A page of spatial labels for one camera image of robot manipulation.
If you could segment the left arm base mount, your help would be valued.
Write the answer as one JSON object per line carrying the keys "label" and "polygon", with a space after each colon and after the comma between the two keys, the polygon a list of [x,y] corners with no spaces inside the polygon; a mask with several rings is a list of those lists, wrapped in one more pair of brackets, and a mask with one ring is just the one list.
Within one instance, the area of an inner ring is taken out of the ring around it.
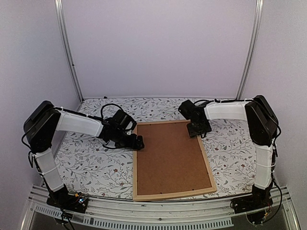
{"label": "left arm base mount", "polygon": [[64,210],[74,211],[78,213],[85,213],[88,205],[88,196],[77,192],[70,194],[66,185],[56,192],[48,188],[49,196],[47,204],[53,207],[62,208]]}

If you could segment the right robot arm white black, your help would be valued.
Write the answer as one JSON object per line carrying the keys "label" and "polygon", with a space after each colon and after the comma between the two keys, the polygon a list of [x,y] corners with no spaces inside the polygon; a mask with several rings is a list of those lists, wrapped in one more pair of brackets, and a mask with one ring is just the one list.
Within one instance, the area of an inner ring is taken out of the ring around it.
{"label": "right robot arm white black", "polygon": [[277,157],[276,139],[281,134],[279,121],[263,95],[243,100],[200,100],[193,103],[184,101],[178,111],[190,122],[187,124],[191,138],[205,137],[212,130],[209,121],[215,119],[245,120],[249,136],[256,149],[256,177],[248,199],[252,209],[263,205],[267,196],[264,193],[273,182],[272,174]]}

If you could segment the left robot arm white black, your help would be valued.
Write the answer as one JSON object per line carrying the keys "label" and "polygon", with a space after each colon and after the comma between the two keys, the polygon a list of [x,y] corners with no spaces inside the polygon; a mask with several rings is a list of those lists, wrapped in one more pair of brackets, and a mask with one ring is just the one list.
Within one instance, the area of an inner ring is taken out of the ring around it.
{"label": "left robot arm white black", "polygon": [[121,107],[112,117],[88,115],[63,107],[51,101],[43,101],[26,119],[21,142],[29,148],[29,161],[36,165],[38,173],[61,208],[71,204],[71,197],[55,163],[54,139],[58,132],[84,134],[109,142],[114,149],[142,150],[143,137],[133,134],[137,122]]}

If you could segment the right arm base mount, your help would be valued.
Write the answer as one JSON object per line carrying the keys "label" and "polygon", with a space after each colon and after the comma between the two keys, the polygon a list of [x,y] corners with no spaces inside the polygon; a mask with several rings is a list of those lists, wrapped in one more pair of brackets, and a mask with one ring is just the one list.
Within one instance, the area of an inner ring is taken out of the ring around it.
{"label": "right arm base mount", "polygon": [[273,204],[270,190],[270,187],[263,190],[253,186],[251,195],[232,199],[230,207],[236,214],[262,208],[262,211],[247,214],[247,219],[251,224],[262,224],[268,216],[271,205]]}

